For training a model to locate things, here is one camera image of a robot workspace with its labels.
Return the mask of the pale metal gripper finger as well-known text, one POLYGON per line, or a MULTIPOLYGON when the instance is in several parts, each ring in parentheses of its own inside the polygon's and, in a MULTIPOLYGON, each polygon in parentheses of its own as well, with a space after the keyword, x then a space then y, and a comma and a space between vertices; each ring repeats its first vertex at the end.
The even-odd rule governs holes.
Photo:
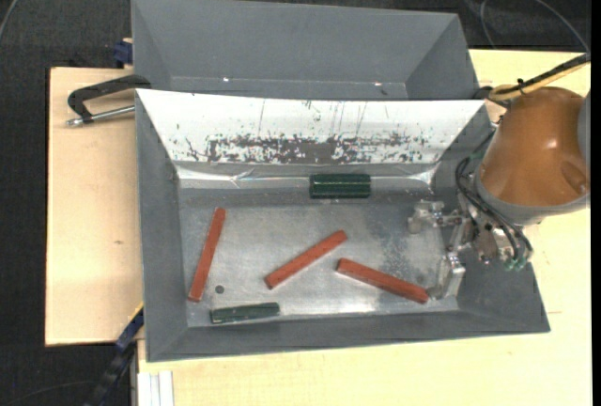
POLYGON ((414 204, 413 214, 408 218, 408 232, 417 234, 426 226, 441 228, 458 223, 459 210, 448 210, 442 201, 421 200, 414 204))
POLYGON ((466 268, 461 262, 458 254, 451 252, 443 256, 440 261, 436 281, 427 289, 429 298, 441 300, 455 297, 464 279, 466 268))

